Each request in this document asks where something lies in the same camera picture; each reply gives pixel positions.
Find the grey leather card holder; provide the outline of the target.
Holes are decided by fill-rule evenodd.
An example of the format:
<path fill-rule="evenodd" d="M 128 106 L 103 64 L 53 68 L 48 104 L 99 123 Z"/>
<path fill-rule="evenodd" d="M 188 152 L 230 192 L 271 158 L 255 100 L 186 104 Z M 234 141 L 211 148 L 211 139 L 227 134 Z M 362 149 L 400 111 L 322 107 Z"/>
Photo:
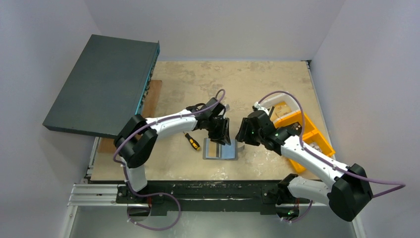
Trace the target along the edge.
<path fill-rule="evenodd" d="M 239 152 L 245 149 L 243 143 L 238 143 L 237 140 L 231 144 L 219 144 L 211 141 L 209 138 L 204 139 L 203 144 L 203 159 L 204 160 L 221 160 L 221 161 L 235 161 L 238 160 Z"/>

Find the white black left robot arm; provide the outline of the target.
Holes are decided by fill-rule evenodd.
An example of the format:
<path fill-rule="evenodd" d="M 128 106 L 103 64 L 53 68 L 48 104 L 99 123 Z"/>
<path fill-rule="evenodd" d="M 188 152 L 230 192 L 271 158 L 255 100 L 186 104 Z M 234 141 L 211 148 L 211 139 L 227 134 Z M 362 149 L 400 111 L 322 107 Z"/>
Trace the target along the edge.
<path fill-rule="evenodd" d="M 230 144 L 226 105 L 215 97 L 207 103 L 188 106 L 178 113 L 159 118 L 133 116 L 114 140 L 113 159 L 123 166 L 125 182 L 139 192 L 147 186 L 145 162 L 155 143 L 166 137 L 195 130 L 206 130 L 211 141 Z"/>

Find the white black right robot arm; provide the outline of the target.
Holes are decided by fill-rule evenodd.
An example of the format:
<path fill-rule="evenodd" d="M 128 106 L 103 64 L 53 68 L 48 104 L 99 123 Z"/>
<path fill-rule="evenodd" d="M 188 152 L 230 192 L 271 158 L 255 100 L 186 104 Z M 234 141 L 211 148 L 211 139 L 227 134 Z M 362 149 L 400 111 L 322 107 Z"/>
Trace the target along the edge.
<path fill-rule="evenodd" d="M 276 128 L 268 114 L 256 110 L 242 119 L 236 140 L 248 145 L 263 145 L 267 150 L 291 159 L 318 177 L 305 179 L 289 174 L 274 193 L 278 205 L 297 198 L 329 206 L 332 212 L 350 222 L 373 199 L 363 167 L 347 166 L 301 142 L 302 125 L 297 121 Z"/>

